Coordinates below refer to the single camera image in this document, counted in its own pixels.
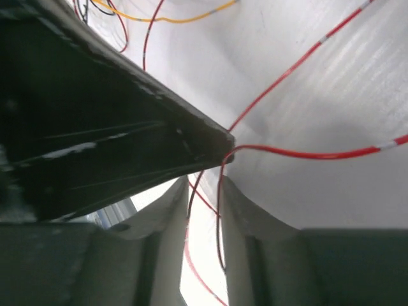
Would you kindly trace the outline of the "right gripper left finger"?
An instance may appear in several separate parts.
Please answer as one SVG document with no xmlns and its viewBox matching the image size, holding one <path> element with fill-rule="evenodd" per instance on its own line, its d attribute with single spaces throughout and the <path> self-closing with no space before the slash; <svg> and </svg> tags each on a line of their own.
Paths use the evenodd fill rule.
<svg viewBox="0 0 408 306">
<path fill-rule="evenodd" d="M 182 305 L 189 186 L 104 229 L 91 222 L 2 222 L 2 305 Z"/>
</svg>

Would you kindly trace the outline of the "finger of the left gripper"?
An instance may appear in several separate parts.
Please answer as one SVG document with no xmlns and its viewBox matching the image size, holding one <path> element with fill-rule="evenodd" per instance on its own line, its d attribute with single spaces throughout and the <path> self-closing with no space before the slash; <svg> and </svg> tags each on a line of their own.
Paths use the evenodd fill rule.
<svg viewBox="0 0 408 306">
<path fill-rule="evenodd" d="M 218 166 L 234 144 L 67 2 L 1 2 L 1 217 L 80 217 Z"/>
</svg>

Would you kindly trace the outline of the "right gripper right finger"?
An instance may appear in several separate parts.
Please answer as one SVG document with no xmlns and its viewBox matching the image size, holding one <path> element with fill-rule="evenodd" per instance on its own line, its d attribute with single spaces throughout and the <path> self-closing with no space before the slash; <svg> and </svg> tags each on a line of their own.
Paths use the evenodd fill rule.
<svg viewBox="0 0 408 306">
<path fill-rule="evenodd" d="M 228 177 L 220 208 L 230 305 L 407 304 L 406 229 L 296 229 Z"/>
</svg>

